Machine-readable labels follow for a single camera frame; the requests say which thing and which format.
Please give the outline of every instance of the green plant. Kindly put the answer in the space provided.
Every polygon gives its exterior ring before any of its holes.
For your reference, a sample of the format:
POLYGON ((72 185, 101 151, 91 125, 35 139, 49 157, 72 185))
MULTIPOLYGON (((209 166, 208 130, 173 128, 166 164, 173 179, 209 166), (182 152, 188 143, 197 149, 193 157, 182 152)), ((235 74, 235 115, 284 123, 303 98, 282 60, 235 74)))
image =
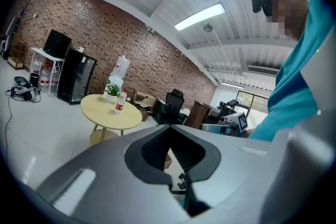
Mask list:
POLYGON ((116 84, 111 83, 111 81, 107 80, 107 90, 104 90, 104 92, 107 92, 107 94, 111 96, 119 96, 121 92, 121 88, 119 88, 116 84))

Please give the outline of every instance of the window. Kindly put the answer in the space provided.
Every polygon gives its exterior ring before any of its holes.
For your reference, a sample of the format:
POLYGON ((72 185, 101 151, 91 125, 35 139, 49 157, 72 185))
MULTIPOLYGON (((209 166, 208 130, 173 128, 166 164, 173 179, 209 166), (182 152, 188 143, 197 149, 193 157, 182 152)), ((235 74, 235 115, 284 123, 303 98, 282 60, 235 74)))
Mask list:
POLYGON ((239 103, 235 107, 236 112, 245 112, 248 129, 255 128, 268 114, 268 99, 258 95, 238 91, 236 101, 239 103))

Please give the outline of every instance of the black refrigerator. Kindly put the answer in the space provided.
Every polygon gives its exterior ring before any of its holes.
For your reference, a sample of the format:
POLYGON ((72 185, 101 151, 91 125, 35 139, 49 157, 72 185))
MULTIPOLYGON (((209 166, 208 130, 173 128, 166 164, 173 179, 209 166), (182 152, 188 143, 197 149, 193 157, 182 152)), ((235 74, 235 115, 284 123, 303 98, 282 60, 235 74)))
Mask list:
POLYGON ((79 104, 86 96, 97 60, 69 49, 59 78, 57 97, 69 104, 79 104))

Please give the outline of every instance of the brick wall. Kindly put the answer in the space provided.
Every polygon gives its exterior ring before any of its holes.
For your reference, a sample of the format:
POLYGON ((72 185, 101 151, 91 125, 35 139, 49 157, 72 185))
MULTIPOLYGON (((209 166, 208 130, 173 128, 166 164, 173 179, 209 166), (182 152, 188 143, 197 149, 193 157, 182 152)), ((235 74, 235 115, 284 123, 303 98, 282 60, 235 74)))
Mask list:
MULTIPOLYGON (((28 0, 16 0, 9 11, 2 33, 20 6, 28 0)), ((84 53, 98 60, 89 90, 102 93, 106 79, 119 56, 131 65, 124 87, 132 94, 139 90, 165 100, 173 88, 184 93, 183 106, 194 100, 209 104, 215 91, 212 82, 198 67, 181 55, 157 33, 148 32, 144 23, 102 0, 30 0, 18 32, 30 47, 42 48, 51 29, 72 39, 71 46, 82 46, 84 53)), ((30 65, 32 53, 26 57, 30 65)))

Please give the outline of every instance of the white flower pot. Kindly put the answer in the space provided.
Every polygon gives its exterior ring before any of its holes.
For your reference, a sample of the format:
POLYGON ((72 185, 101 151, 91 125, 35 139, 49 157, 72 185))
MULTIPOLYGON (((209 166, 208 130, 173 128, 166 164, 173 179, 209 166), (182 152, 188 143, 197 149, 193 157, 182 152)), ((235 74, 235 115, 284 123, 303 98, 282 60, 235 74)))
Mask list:
POLYGON ((118 100, 118 97, 106 94, 106 101, 107 102, 109 102, 109 103, 116 103, 117 100, 118 100))

